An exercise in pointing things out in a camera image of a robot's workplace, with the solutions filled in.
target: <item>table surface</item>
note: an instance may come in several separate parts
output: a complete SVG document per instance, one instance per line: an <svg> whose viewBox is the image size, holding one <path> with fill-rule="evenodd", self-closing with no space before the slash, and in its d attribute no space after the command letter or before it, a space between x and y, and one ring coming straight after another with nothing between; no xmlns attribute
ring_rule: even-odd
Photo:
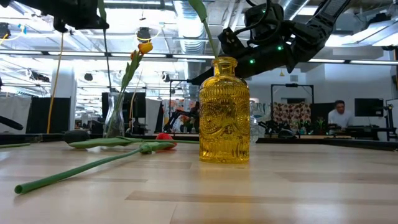
<svg viewBox="0 0 398 224"><path fill-rule="evenodd" d="M200 162L197 145L102 165L25 195L17 184L120 152L64 142L0 149L0 223L355 223L398 220L398 154L258 144L248 165Z"/></svg>

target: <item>red object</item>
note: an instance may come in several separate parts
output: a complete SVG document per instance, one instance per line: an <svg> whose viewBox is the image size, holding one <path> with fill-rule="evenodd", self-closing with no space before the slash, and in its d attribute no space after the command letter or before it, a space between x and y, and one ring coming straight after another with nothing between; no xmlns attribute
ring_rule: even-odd
<svg viewBox="0 0 398 224"><path fill-rule="evenodd" d="M172 138L169 134L160 133L160 134L158 134L158 135L156 136L156 140L173 140L173 138ZM176 142L173 142L173 144L174 144L174 146L172 146L172 147L167 147L167 148L165 148L165 149L173 149L175 146L177 146L177 143L176 143Z"/></svg>

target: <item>air duct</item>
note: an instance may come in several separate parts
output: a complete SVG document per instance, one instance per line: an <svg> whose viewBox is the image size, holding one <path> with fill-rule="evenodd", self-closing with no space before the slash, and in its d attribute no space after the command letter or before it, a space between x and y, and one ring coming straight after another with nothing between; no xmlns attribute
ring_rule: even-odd
<svg viewBox="0 0 398 224"><path fill-rule="evenodd" d="M175 1L175 10L178 15L178 34L180 37L204 38L205 28L201 23L198 14L189 5L188 1ZM180 41L182 52L185 54L203 54L205 42L200 40ZM199 75L201 63L186 62L184 66L185 78L195 78ZM197 87L189 87L190 96L197 94Z"/></svg>
<svg viewBox="0 0 398 224"><path fill-rule="evenodd" d="M284 19L293 20L309 1L310 0L281 0L279 4L284 8Z"/></svg>

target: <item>white shirt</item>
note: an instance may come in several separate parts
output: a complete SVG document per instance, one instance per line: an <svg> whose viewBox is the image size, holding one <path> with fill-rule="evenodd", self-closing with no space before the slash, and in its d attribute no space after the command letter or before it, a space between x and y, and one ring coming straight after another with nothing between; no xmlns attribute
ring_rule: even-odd
<svg viewBox="0 0 398 224"><path fill-rule="evenodd" d="M337 124L341 128L347 128L349 125L353 125L354 116L350 111L344 111L343 114L339 114L337 110L329 112L328 123Z"/></svg>

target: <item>ceiling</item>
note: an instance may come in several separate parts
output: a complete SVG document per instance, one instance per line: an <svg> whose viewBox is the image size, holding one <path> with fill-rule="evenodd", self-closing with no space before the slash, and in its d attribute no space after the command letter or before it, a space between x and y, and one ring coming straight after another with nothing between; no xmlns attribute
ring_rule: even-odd
<svg viewBox="0 0 398 224"><path fill-rule="evenodd" d="M207 0L204 1L208 11L208 23L215 44L219 47L217 35L230 26L234 29L244 27L242 12L249 8L244 0ZM256 4L265 0L253 1ZM297 22L306 22L319 5L321 0L310 0L304 8L295 16ZM211 55L211 47L206 41L204 31L198 19L187 20L187 10L184 9L187 1L165 1L165 9L156 10L160 1L130 1L130 0L105 0L107 22L110 28L107 30L108 52L128 53L136 49L139 43L136 33L140 27L149 27L154 49L153 54L203 54ZM382 34L373 40L366 42L363 31L370 19L377 13L386 12L392 15L390 23L384 25ZM398 23L394 19L398 16L397 6L387 0L352 0L344 14L336 23L336 30L318 58L341 58L346 55L355 59L376 59L382 55L380 47L370 47L378 41L394 35L398 32ZM53 69L57 65L57 54L33 56L23 54L22 50L35 50L44 52L59 52L61 34L54 31L52 16L41 16L40 11L23 4L13 2L9 7L0 6L0 22L9 23L11 39L0 45L0 50L19 50L18 55L2 55L0 57L0 76L9 93L36 96L49 96L50 83L31 79L33 72L39 73L50 80ZM26 27L26 34L21 26ZM64 35L63 50L67 52L104 52L104 37L102 30L75 30L68 27L70 32ZM239 35L241 40L249 38L249 32ZM126 67L128 57L111 58L109 69L112 85L118 86ZM75 67L75 75L78 80L78 105L85 107L87 100L100 107L101 92L107 91L108 77L105 57L68 57ZM150 87L147 96L153 98L167 97L169 84L161 79L162 74L168 74L171 78L192 78L203 72L210 66L210 60L203 59L158 59L146 58L136 71L129 91L134 91L136 86ZM296 69L298 73L305 72L303 65ZM90 73L92 81L86 81L84 74ZM196 97L197 87L188 86L186 83L173 83L176 90L174 97Z"/></svg>

